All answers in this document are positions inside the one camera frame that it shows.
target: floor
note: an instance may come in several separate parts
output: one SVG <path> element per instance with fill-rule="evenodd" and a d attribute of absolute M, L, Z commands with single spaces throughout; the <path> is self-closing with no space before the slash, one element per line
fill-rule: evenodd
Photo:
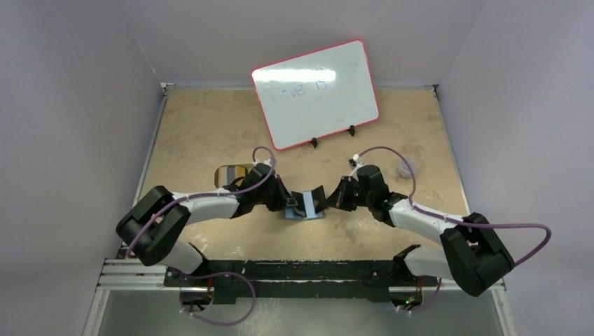
<path fill-rule="evenodd" d="M 317 148 L 299 146 L 275 152 L 277 174 L 290 190 L 323 185 L 330 195 L 347 160 L 371 146 L 393 146 L 419 164 L 416 201 L 452 214 L 467 214 L 467 205 L 432 90 L 378 90 L 380 118 L 347 132 L 323 138 Z M 146 171 L 143 193 L 156 185 L 195 193 L 215 189 L 221 165 L 251 162 L 255 146 L 271 146 L 270 135 L 253 90 L 174 90 L 170 94 Z M 266 158 L 258 152 L 257 158 Z M 410 192 L 411 182 L 398 177 L 400 159 L 387 151 L 371 152 L 392 189 Z M 181 240 L 192 242 L 211 259 L 363 260 L 391 259 L 411 244 L 435 246 L 415 233 L 377 222 L 367 209 L 352 213 L 326 210 L 325 218 L 294 221 L 258 206 L 233 220 L 189 225 Z"/>

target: white board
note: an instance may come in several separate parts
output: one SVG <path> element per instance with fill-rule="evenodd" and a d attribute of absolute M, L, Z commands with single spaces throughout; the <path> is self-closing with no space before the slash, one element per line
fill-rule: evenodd
<path fill-rule="evenodd" d="M 251 77 L 279 151 L 380 116 L 360 40 L 256 68 Z"/>

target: wooden table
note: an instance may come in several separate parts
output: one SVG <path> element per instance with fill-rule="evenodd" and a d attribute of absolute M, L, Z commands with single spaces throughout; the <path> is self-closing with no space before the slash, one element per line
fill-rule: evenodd
<path fill-rule="evenodd" d="M 340 177 L 350 173 L 347 160 L 353 154 L 371 146 L 392 146 L 419 164 L 416 202 L 467 214 L 434 93 L 378 90 L 378 100 L 380 118 L 358 127 L 355 137 L 344 132 L 321 139 L 317 148 L 304 145 L 276 152 L 276 172 L 285 186 L 303 191 L 323 185 L 328 196 Z M 253 90 L 174 90 L 142 194 L 156 185 L 180 193 L 213 190 L 215 170 L 251 162 L 257 145 L 272 148 Z M 262 151 L 257 158 L 266 156 Z M 376 150 L 365 155 L 364 162 L 381 168 L 392 191 L 409 193 L 410 180 L 396 173 L 397 156 Z M 192 242 L 213 259 L 391 259 L 410 244 L 436 246 L 415 233 L 377 222 L 365 208 L 352 213 L 327 209 L 325 218 L 295 221 L 257 206 L 241 218 L 190 225 L 181 240 Z"/>

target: white wall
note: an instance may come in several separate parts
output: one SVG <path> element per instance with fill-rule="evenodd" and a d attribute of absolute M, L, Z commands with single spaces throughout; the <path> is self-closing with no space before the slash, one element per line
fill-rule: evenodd
<path fill-rule="evenodd" d="M 162 82 L 251 85 L 254 67 L 361 37 L 381 85 L 432 85 L 486 0 L 122 0 Z"/>
<path fill-rule="evenodd" d="M 0 4 L 0 335 L 80 335 L 160 86 L 116 0 Z"/>
<path fill-rule="evenodd" d="M 594 330 L 594 2 L 489 0 L 441 82 L 471 210 L 551 243 L 507 278 L 521 335 Z M 516 258 L 542 232 L 501 232 Z"/>

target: purple cable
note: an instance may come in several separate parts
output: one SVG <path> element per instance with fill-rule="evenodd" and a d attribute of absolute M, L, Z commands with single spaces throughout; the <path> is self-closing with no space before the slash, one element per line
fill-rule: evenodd
<path fill-rule="evenodd" d="M 268 180 L 268 178 L 270 177 L 270 175 L 272 175 L 272 171 L 275 169 L 275 165 L 276 165 L 276 159 L 275 159 L 275 155 L 274 153 L 272 153 L 272 151 L 265 146 L 257 146 L 254 148 L 254 151 L 251 152 L 251 159 L 255 162 L 256 161 L 256 151 L 258 149 L 263 149 L 265 151 L 267 151 L 270 154 L 270 158 L 272 159 L 271 162 L 271 169 L 268 171 L 268 173 L 264 176 L 264 178 L 262 180 L 260 180 L 258 183 L 254 184 L 253 186 L 249 187 L 249 188 L 245 188 L 244 190 L 239 190 L 239 191 L 232 191 L 232 192 L 226 192 L 224 194 L 218 194 L 216 192 L 199 192 L 196 194 L 192 194 L 189 195 L 188 197 L 180 197 L 178 199 L 174 199 L 173 201 L 171 201 L 169 204 L 167 204 L 166 206 L 164 206 L 161 210 L 159 210 L 157 213 L 155 213 L 151 219 L 148 220 L 148 222 L 146 222 L 146 224 L 144 225 L 144 227 L 142 227 L 142 229 L 140 230 L 140 232 L 138 232 L 137 236 L 134 237 L 134 239 L 130 242 L 130 245 L 128 245 L 128 249 L 126 251 L 126 257 L 127 258 L 131 258 L 132 257 L 132 251 L 134 250 L 134 247 L 136 247 L 136 244 L 138 243 L 138 241 L 140 240 L 140 237 L 142 237 L 142 235 L 144 235 L 146 233 L 146 231 L 149 229 L 149 227 L 155 222 L 155 220 L 159 217 L 161 217 L 164 213 L 166 213 L 167 211 L 169 211 L 169 209 L 171 209 L 173 206 L 182 203 L 186 200 L 193 200 L 195 198 L 199 198 L 199 197 L 227 197 L 227 196 L 236 196 L 236 195 L 241 195 L 244 193 L 247 193 L 249 191 L 252 191 L 254 189 L 256 189 L 257 187 L 263 185 L 266 180 Z"/>
<path fill-rule="evenodd" d="M 461 226 L 465 226 L 468 228 L 476 228 L 476 229 L 525 229 L 525 228 L 537 228 L 537 229 L 542 229 L 545 231 L 545 236 L 542 239 L 542 241 L 540 242 L 540 244 L 538 244 L 536 247 L 534 247 L 530 252 L 528 252 L 526 255 L 524 255 L 522 258 L 518 259 L 516 261 L 516 263 L 514 264 L 514 267 L 517 267 L 519 265 L 522 265 L 526 260 L 532 258 L 535 254 L 538 253 L 538 251 L 540 251 L 547 243 L 549 240 L 551 240 L 551 235 L 553 234 L 551 232 L 551 229 L 544 225 L 544 224 L 538 224 L 538 223 L 522 223 L 522 224 L 476 224 L 476 223 L 465 223 L 462 222 L 461 220 L 456 220 L 453 218 L 444 218 L 443 215 L 440 215 L 438 213 L 434 213 L 432 211 L 428 211 L 428 210 L 424 210 L 421 209 L 420 207 L 416 206 L 415 203 L 413 202 L 413 196 L 415 195 L 416 191 L 417 191 L 417 179 L 415 178 L 415 173 L 413 171 L 413 168 L 410 166 L 410 164 L 408 163 L 408 161 L 406 160 L 406 158 L 404 158 L 404 156 L 402 156 L 402 154 L 398 153 L 398 151 L 396 151 L 395 149 L 391 148 L 391 147 L 387 147 L 387 146 L 374 146 L 371 148 L 367 148 L 366 150 L 360 152 L 359 156 L 362 157 L 364 154 L 366 154 L 367 152 L 373 151 L 375 149 L 385 149 L 386 151 L 390 151 L 396 155 L 398 155 L 399 158 L 402 159 L 402 161 L 404 162 L 404 164 L 406 165 L 406 167 L 408 168 L 408 171 L 410 172 L 410 177 L 413 180 L 413 190 L 410 192 L 410 194 L 408 195 L 408 202 L 410 203 L 410 205 L 413 207 L 414 210 L 420 212 L 421 214 L 427 215 L 427 216 L 431 216 L 433 218 L 437 218 L 437 219 L 444 219 L 445 221 L 451 222 L 451 223 L 455 223 Z M 422 305 L 421 307 L 419 307 L 418 309 L 416 309 L 414 312 L 420 312 L 423 309 L 425 309 L 429 304 L 431 304 L 431 302 L 433 302 L 433 300 L 435 299 L 435 297 L 437 296 L 437 293 L 439 292 L 439 288 L 441 287 L 441 279 L 439 279 L 437 288 L 435 290 L 435 292 L 433 293 L 433 295 L 430 297 L 430 299 L 427 301 L 426 304 Z"/>
<path fill-rule="evenodd" d="M 251 282 L 249 282 L 249 280 L 245 276 L 242 276 L 241 274 L 234 273 L 234 272 L 219 272 L 219 273 L 213 273 L 213 274 L 204 275 L 204 276 L 191 276 L 191 275 L 184 274 L 184 277 L 186 277 L 188 279 L 192 279 L 192 280 L 203 280 L 203 279 L 210 279 L 210 278 L 214 278 L 214 277 L 219 277 L 221 275 L 231 275 L 232 277 L 240 278 L 241 280 L 245 281 L 246 284 L 249 286 L 249 290 L 251 290 L 251 297 L 252 297 L 253 300 L 251 301 L 251 306 L 249 307 L 249 310 L 247 311 L 247 313 L 245 313 L 244 316 L 242 316 L 238 320 L 231 321 L 231 322 L 213 321 L 213 320 L 211 320 L 209 318 L 202 317 L 200 315 L 194 314 L 193 312 L 189 312 L 188 310 L 185 309 L 184 302 L 181 299 L 181 292 L 180 292 L 180 294 L 179 294 L 179 305 L 181 306 L 181 310 L 184 313 L 188 314 L 189 316 L 191 316 L 191 317 L 193 317 L 195 319 L 201 320 L 202 322 L 206 322 L 206 323 L 212 324 L 213 326 L 228 327 L 228 326 L 234 326 L 234 325 L 236 325 L 238 323 L 241 323 L 241 322 L 245 321 L 245 319 L 247 319 L 247 317 L 253 312 L 254 307 L 256 306 L 256 289 L 254 289 L 254 285 L 252 285 Z"/>

